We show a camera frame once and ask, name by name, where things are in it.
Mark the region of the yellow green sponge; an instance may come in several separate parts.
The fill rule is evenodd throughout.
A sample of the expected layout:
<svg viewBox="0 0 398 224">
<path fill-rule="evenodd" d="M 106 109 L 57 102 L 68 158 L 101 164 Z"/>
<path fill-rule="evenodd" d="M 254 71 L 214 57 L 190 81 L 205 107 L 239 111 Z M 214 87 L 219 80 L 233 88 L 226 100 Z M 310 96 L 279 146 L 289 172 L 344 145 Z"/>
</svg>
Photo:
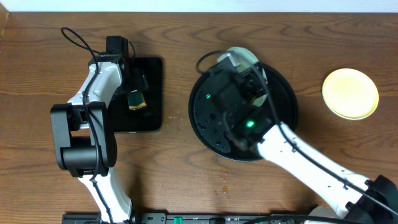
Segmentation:
<svg viewBox="0 0 398 224">
<path fill-rule="evenodd" d="M 127 97 L 130 110 L 140 110 L 147 106 L 144 95 L 141 91 L 133 91 Z"/>
</svg>

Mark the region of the light blue plate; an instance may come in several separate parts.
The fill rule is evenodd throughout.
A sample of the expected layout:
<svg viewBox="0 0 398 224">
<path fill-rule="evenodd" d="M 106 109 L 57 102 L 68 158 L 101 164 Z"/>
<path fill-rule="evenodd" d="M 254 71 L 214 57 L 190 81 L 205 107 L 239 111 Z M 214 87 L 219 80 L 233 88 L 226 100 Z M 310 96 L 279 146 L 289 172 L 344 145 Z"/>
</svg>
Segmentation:
<svg viewBox="0 0 398 224">
<path fill-rule="evenodd" d="M 239 59 L 241 65 L 239 71 L 248 68 L 251 66 L 256 67 L 259 70 L 259 73 L 262 75 L 265 84 L 268 84 L 267 75 L 265 70 L 263 69 L 260 60 L 248 49 L 243 47 L 230 47 L 225 53 L 234 53 Z M 234 82 L 230 80 L 230 75 L 233 72 L 227 72 L 225 70 L 220 69 L 220 74 L 215 76 L 215 89 L 214 92 L 217 95 L 220 95 L 222 91 L 224 91 L 230 84 L 234 85 Z"/>
</svg>

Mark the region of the yellow plate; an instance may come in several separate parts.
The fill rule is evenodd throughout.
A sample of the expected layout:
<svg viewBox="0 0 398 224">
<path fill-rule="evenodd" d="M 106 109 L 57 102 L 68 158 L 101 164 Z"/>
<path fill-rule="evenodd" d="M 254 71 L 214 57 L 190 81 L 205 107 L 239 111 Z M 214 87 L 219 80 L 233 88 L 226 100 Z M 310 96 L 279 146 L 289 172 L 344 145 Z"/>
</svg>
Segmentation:
<svg viewBox="0 0 398 224">
<path fill-rule="evenodd" d="M 365 73 L 352 68 L 331 72 L 323 81 L 322 97 L 330 111 L 350 120 L 371 116 L 379 104 L 376 84 Z"/>
</svg>

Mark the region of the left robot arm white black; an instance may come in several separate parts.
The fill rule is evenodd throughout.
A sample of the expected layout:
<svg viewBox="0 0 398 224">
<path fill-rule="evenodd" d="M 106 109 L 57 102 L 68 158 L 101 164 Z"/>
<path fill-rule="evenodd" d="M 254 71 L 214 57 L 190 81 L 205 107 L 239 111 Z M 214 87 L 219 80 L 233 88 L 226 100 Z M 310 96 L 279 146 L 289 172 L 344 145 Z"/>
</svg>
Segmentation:
<svg viewBox="0 0 398 224">
<path fill-rule="evenodd" d="M 50 110 L 57 164 L 90 191 L 100 209 L 98 223 L 137 220 L 114 168 L 117 144 L 108 115 L 115 96 L 129 97 L 148 88 L 144 72 L 130 66 L 130 47 L 126 38 L 108 36 L 106 50 L 93 55 L 75 96 Z"/>
</svg>

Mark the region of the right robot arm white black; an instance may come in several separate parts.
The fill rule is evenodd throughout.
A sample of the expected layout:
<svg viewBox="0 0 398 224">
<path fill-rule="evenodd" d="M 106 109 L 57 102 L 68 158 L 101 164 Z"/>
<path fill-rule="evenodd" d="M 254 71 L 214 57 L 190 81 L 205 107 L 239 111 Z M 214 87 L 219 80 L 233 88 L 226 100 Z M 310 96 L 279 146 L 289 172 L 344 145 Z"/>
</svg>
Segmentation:
<svg viewBox="0 0 398 224">
<path fill-rule="evenodd" d="M 396 223 L 397 187 L 384 176 L 376 180 L 341 167 L 295 133 L 297 99 L 286 79 L 273 68 L 256 65 L 237 72 L 213 67 L 195 85 L 190 119 L 207 119 L 216 132 L 202 140 L 225 138 L 233 157 L 265 159 L 321 196 L 335 213 L 356 223 Z"/>
</svg>

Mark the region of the black square tray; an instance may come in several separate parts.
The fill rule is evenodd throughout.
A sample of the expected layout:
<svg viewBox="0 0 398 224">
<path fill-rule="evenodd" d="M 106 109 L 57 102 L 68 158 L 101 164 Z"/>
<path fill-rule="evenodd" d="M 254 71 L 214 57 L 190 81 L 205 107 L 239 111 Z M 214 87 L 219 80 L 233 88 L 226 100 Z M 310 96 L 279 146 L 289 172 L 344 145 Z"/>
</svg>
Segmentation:
<svg viewBox="0 0 398 224">
<path fill-rule="evenodd" d="M 142 91 L 147 106 L 130 110 L 126 95 L 115 96 L 108 108 L 109 120 L 115 132 L 148 132 L 162 125 L 163 65 L 159 57 L 138 57 L 145 67 L 149 89 Z"/>
</svg>

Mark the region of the black round tray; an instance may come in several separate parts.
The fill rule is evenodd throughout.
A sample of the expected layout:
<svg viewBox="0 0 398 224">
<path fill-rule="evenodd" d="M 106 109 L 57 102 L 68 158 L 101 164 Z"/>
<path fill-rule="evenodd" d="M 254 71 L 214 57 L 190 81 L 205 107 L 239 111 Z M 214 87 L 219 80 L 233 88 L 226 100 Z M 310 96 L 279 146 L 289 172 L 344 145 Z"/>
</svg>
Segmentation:
<svg viewBox="0 0 398 224">
<path fill-rule="evenodd" d="M 263 135 L 275 124 L 269 98 L 279 121 L 294 130 L 298 122 L 298 103 L 288 81 L 274 68 L 261 62 L 267 75 L 267 98 L 263 105 L 251 105 L 238 86 L 230 84 L 220 95 L 214 92 L 220 69 L 209 68 L 192 89 L 188 113 L 199 140 L 219 156 L 234 161 L 258 161 L 256 150 Z"/>
</svg>

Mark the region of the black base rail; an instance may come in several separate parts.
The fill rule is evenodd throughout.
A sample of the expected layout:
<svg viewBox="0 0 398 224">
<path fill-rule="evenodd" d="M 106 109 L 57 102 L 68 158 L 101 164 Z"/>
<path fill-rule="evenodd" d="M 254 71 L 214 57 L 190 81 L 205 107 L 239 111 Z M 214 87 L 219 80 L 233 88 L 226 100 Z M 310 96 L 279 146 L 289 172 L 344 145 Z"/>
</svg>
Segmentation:
<svg viewBox="0 0 398 224">
<path fill-rule="evenodd" d="M 166 213 L 142 213 L 134 214 L 130 220 L 124 220 L 123 223 L 139 224 L 239 224 L 253 219 L 262 218 L 262 216 L 250 215 L 188 215 L 188 214 L 166 214 Z M 75 213 L 64 214 L 62 224 L 84 224 L 84 223 L 106 223 L 101 219 L 101 214 L 94 213 Z"/>
</svg>

